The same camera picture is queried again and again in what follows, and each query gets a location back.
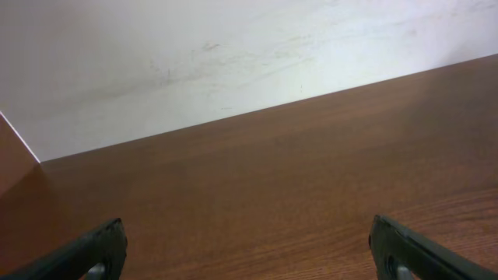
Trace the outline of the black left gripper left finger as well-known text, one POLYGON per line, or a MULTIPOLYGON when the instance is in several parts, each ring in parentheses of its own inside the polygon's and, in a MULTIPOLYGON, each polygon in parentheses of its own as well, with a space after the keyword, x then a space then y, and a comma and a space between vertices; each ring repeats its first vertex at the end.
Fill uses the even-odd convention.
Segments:
POLYGON ((121 219, 109 220, 1 280, 118 280, 127 257, 121 219))

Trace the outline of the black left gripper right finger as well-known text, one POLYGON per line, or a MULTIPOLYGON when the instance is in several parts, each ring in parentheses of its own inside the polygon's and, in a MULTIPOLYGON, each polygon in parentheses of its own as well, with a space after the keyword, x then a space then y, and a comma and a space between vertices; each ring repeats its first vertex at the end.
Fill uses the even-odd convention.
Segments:
POLYGON ((369 248, 379 279, 494 280, 490 271, 395 220, 376 215, 369 248))

